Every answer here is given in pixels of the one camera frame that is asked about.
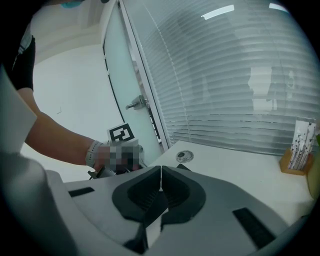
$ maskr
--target window blinds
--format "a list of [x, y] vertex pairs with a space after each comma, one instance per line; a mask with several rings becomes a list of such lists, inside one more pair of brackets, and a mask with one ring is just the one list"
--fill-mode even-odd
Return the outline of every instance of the window blinds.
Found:
[[171, 145], [281, 155], [320, 117], [319, 60], [264, 0], [124, 0]]

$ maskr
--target door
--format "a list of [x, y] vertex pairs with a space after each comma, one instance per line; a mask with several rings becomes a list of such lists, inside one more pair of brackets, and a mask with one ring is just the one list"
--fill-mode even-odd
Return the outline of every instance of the door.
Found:
[[121, 11], [115, 4], [107, 25], [104, 39], [104, 55], [109, 78], [123, 121], [128, 123], [135, 138], [144, 149], [144, 163], [148, 166], [163, 152], [157, 129], [152, 123], [148, 104], [140, 109], [130, 107], [132, 101], [146, 94], [143, 90], [139, 71], [127, 40]]

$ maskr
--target desk surface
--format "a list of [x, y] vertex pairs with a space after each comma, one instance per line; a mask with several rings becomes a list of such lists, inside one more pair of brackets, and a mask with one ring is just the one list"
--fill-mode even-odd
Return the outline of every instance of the desk surface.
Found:
[[150, 166], [177, 167], [178, 152], [194, 158], [183, 163], [191, 171], [233, 183], [278, 213], [288, 225], [310, 213], [313, 199], [305, 176], [280, 171], [280, 157], [178, 141]]

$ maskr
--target wooden tray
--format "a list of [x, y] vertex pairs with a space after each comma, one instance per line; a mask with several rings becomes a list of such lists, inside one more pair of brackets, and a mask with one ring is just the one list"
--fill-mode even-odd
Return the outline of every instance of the wooden tray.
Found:
[[305, 175], [312, 167], [312, 164], [314, 162], [314, 157], [312, 154], [308, 155], [308, 159], [306, 161], [306, 164], [302, 170], [293, 170], [293, 169], [288, 169], [288, 165], [290, 162], [292, 156], [292, 151], [290, 148], [287, 148], [284, 152], [284, 155], [280, 159], [280, 169], [281, 172], [285, 174], [294, 174], [294, 175]]

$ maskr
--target black rubber pad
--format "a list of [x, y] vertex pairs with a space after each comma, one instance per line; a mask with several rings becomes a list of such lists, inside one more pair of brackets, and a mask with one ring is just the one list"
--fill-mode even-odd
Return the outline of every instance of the black rubber pad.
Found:
[[234, 210], [232, 213], [258, 249], [275, 239], [275, 236], [247, 208]]
[[69, 195], [74, 198], [77, 196], [82, 196], [84, 194], [90, 193], [95, 191], [92, 187], [84, 187], [84, 188], [80, 188], [80, 189], [76, 189], [76, 190], [71, 190], [69, 191]]

